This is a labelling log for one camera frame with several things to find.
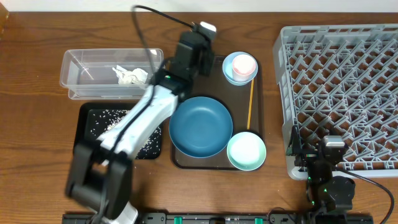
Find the white napkin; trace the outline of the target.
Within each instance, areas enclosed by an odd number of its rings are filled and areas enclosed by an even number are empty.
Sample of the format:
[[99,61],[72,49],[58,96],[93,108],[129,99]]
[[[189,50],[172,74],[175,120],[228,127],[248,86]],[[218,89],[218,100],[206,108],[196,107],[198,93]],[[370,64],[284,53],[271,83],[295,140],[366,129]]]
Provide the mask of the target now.
[[143,85],[146,83],[148,78],[148,73],[141,68],[135,68],[134,70],[130,71],[117,65],[112,69],[116,73],[118,83],[120,85]]

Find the dark blue plate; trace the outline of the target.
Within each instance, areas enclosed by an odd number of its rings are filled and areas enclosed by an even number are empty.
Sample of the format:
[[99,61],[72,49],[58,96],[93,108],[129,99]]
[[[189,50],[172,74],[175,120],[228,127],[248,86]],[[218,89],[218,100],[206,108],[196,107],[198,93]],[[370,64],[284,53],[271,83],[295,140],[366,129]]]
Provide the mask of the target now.
[[183,154],[200,159],[220,153],[232,133],[233,119],[228,109],[206,96],[184,101],[169,123],[173,145]]

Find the pile of white rice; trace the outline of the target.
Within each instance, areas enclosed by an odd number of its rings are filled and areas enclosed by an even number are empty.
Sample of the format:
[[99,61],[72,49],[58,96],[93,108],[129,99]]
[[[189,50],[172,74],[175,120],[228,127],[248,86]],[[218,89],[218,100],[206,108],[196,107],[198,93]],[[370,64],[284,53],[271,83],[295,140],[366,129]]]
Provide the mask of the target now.
[[[104,132],[113,128],[127,115],[128,110],[89,110],[86,122],[85,139],[95,140]],[[138,159],[155,159],[160,154],[162,144],[162,125],[151,134],[139,151]]]

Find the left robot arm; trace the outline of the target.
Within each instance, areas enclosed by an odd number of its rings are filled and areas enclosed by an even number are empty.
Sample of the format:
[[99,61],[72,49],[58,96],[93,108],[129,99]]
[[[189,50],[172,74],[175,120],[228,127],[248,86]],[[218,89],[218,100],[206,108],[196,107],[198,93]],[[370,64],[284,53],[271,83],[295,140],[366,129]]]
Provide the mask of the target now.
[[192,92],[198,75],[208,76],[214,61],[214,31],[183,32],[174,58],[165,59],[144,96],[111,130],[95,141],[80,141],[65,189],[66,196],[93,209],[88,223],[134,223],[137,212],[129,203],[132,162],[156,128]]

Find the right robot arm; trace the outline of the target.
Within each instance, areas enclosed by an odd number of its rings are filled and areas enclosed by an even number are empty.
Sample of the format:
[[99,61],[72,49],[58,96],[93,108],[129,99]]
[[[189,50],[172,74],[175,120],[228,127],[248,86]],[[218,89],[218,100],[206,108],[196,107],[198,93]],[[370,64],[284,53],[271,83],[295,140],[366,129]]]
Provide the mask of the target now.
[[339,135],[326,135],[315,149],[301,145],[299,131],[292,128],[287,156],[307,170],[306,196],[312,208],[296,217],[295,223],[347,223],[346,212],[353,208],[354,180],[334,176],[335,166],[343,160],[347,143]]

